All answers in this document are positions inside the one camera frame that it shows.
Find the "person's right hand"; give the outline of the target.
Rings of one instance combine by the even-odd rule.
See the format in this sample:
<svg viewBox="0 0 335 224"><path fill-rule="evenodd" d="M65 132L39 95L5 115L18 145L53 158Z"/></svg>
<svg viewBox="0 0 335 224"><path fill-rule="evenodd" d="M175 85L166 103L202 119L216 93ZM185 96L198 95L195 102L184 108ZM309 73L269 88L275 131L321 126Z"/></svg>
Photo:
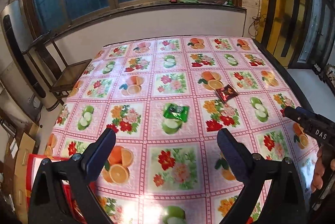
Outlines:
<svg viewBox="0 0 335 224"><path fill-rule="evenodd" d="M313 179L311 182L311 191L314 193L316 190L320 190L323 186L322 177L325 173L325 167L322 163L323 147L321 146L317 152L317 161L314 167Z"/></svg>

